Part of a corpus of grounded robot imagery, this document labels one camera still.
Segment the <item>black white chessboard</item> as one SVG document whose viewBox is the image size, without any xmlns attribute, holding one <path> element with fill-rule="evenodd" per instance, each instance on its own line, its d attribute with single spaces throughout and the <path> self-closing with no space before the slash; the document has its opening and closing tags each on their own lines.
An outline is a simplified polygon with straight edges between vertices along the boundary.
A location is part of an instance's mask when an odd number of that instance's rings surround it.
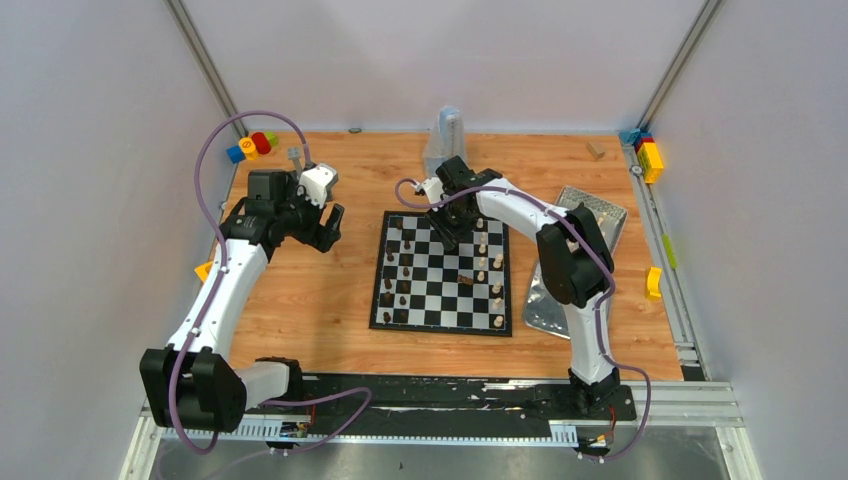
<svg viewBox="0 0 848 480">
<path fill-rule="evenodd" d="M 509 227 L 483 218 L 473 240 L 445 251 L 425 214 L 386 211 L 382 219 L 369 327 L 510 337 Z M 457 276 L 474 279 L 471 286 Z M 392 316 L 383 323 L 383 313 Z M 495 328 L 496 316 L 504 325 Z"/>
</svg>

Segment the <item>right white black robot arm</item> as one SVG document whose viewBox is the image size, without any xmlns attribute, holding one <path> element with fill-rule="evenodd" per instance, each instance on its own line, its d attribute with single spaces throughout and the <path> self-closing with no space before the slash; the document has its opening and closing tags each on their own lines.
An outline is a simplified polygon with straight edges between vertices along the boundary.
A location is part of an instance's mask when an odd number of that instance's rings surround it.
<svg viewBox="0 0 848 480">
<path fill-rule="evenodd" d="M 572 406 L 589 418 L 607 409 L 620 385 L 619 370 L 608 359 L 614 263 L 592 211 L 543 202 L 494 170 L 472 171 L 458 157 L 443 162 L 415 192 L 427 198 L 426 217 L 448 249 L 482 218 L 498 220 L 534 242 L 542 283 L 567 323 Z"/>
</svg>

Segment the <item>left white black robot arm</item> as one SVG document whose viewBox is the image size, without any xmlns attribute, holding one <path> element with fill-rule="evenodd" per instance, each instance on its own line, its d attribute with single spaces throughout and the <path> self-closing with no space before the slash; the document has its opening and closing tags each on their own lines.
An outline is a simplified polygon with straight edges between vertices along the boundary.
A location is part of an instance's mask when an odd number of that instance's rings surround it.
<svg viewBox="0 0 848 480">
<path fill-rule="evenodd" d="M 165 347 L 146 350 L 140 360 L 158 426 L 230 433 L 266 400 L 283 413 L 304 405 L 296 361 L 265 357 L 235 369 L 230 350 L 248 297 L 281 243 L 292 238 L 325 253 L 340 239 L 344 208 L 329 203 L 337 181 L 324 163 L 302 173 L 249 173 L 247 194 L 220 226 L 224 242 L 187 318 Z"/>
</svg>

